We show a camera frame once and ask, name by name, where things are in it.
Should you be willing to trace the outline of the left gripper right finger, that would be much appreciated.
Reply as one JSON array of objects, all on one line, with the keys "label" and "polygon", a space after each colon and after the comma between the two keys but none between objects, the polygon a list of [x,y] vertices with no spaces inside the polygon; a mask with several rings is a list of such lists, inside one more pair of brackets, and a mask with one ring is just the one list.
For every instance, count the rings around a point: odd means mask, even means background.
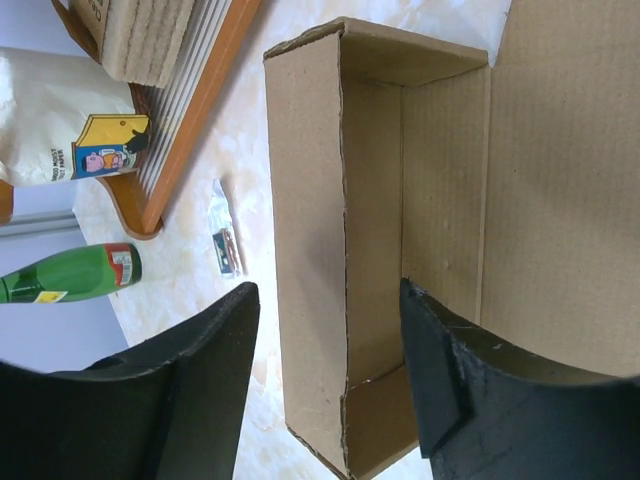
[{"label": "left gripper right finger", "polygon": [[420,451],[437,479],[635,479],[639,380],[520,348],[400,283]]}]

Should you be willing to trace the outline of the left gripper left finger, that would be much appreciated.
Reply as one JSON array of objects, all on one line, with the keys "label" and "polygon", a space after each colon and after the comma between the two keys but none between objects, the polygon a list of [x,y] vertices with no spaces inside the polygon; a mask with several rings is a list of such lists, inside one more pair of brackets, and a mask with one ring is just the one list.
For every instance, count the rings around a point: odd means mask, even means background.
[{"label": "left gripper left finger", "polygon": [[1,366],[5,479],[229,479],[260,316],[245,282],[78,371]]}]

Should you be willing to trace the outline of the brown cardboard box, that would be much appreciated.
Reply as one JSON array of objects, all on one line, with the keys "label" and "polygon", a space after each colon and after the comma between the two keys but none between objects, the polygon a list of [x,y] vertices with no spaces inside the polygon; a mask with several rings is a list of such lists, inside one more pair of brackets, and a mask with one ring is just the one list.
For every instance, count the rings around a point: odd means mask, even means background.
[{"label": "brown cardboard box", "polygon": [[419,448],[409,279],[639,380],[639,5],[515,1],[495,63],[347,17],[264,56],[285,422],[343,479]]}]

